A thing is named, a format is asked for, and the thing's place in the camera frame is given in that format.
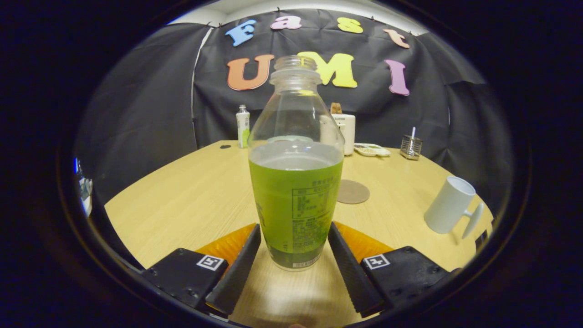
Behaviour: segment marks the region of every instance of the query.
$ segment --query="round coaster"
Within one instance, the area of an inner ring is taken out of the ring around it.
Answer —
[[[356,181],[340,180],[338,201],[345,204],[358,204],[366,201],[370,196],[370,190]]]

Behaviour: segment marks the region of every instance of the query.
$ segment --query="barcode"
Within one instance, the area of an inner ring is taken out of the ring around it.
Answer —
[[[320,257],[320,255],[318,255],[318,256],[316,256],[315,258],[313,258],[313,259],[311,259],[311,260],[309,260],[309,261],[306,261],[306,262],[301,262],[301,263],[294,263],[294,264],[292,265],[292,267],[294,267],[294,268],[304,268],[304,267],[307,267],[307,266],[309,266],[309,265],[313,264],[314,262],[316,262],[316,261],[318,260],[318,258],[319,258],[319,257]]]

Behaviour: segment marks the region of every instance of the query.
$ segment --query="black curtain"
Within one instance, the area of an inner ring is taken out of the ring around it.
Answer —
[[[300,17],[302,27],[272,30],[271,24],[281,16]],[[356,19],[364,31],[341,30],[340,17]],[[253,38],[233,47],[233,39],[225,33],[249,19],[257,21]],[[404,36],[410,48],[395,44],[384,29]],[[410,134],[415,126],[416,136],[423,139],[422,154],[472,183],[494,217],[501,214],[513,177],[510,131],[481,74],[434,34],[416,37],[350,13],[318,9],[269,12],[212,30],[195,68],[194,122],[199,146],[237,139],[238,105],[247,105],[253,125],[273,93],[268,82],[251,90],[231,89],[227,84],[229,61],[249,58],[244,78],[252,79],[258,69],[256,56],[273,54],[273,72],[277,58],[301,51],[315,51],[326,62],[336,53],[354,57],[356,88],[336,87],[332,78],[318,92],[326,104],[338,102],[344,113],[356,116],[356,142],[399,148],[403,134]],[[391,74],[386,59],[405,64],[409,96],[389,91]]]
[[[209,29],[193,23],[163,27],[127,54],[95,91],[75,152],[103,204],[197,149],[192,74]]]

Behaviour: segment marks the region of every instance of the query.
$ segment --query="green tea bottle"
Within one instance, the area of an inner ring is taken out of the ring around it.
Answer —
[[[338,196],[344,138],[317,85],[311,58],[279,58],[273,96],[251,130],[249,166],[257,213],[273,261],[305,270],[322,252]]]

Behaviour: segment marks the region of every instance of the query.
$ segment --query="table surface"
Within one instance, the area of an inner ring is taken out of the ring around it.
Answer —
[[[231,145],[221,149],[222,145]],[[450,172],[421,156],[407,160],[398,149],[390,157],[345,157],[342,178],[367,186],[370,198],[360,204],[336,203],[333,219],[394,249],[413,246],[451,271],[476,253],[475,240],[491,234],[486,206],[472,233],[461,239],[468,218],[452,232],[433,232],[423,219]],[[482,201],[474,196],[469,210]],[[196,250],[207,243],[258,223],[247,149],[237,141],[219,141],[186,155],[138,180],[106,205],[123,243],[146,268],[176,248]],[[288,272],[277,268],[261,240],[248,281],[230,320],[251,327],[308,328],[362,321],[326,241],[312,268]]]

